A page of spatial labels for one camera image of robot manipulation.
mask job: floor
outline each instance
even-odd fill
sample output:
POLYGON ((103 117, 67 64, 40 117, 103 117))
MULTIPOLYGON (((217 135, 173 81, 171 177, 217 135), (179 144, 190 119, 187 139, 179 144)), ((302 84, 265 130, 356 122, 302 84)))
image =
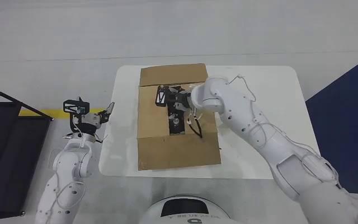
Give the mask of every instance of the floor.
MULTIPOLYGON (((357 7, 355 0, 2 0, 0 91, 38 109, 60 109, 78 95, 104 108, 125 64, 286 65, 308 99, 357 64, 357 7)), ((53 122, 26 215, 0 223, 34 221, 52 176, 49 151, 64 147, 68 131, 68 120, 53 122)), ((175 194, 210 199, 242 223, 306 223, 273 180, 124 178, 97 170, 86 183, 75 224, 137 223, 153 202, 175 194)))

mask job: blue panel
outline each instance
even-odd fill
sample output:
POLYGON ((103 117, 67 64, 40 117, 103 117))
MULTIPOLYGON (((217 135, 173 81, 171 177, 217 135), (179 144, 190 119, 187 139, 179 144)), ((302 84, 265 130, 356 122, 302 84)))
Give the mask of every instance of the blue panel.
POLYGON ((306 101, 321 155, 358 193, 358 66, 306 101))

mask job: black frame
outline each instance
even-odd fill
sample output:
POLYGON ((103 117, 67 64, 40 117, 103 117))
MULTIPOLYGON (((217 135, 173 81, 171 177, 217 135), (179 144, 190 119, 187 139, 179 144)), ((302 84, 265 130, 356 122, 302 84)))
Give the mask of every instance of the black frame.
POLYGON ((50 122, 54 118, 3 92, 10 102, 0 102, 0 218, 22 216, 50 122), (20 116, 21 108, 39 116, 20 116))

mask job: cardboard flap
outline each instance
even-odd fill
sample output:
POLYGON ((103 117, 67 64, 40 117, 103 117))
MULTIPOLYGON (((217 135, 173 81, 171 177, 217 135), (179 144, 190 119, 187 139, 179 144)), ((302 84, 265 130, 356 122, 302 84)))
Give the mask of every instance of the cardboard flap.
POLYGON ((217 133, 138 139, 138 170, 221 164, 217 133))
POLYGON ((169 135, 168 108, 156 106, 157 86, 139 88, 138 138, 169 135))
POLYGON ((176 64, 142 68, 139 86, 205 82, 205 64, 176 64))

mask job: screw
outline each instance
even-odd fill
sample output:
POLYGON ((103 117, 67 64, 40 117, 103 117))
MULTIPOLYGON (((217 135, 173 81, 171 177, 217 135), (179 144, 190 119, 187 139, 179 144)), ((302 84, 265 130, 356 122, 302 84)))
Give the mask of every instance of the screw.
POLYGON ((179 124, 179 118, 174 118, 173 123, 174 124, 179 124))

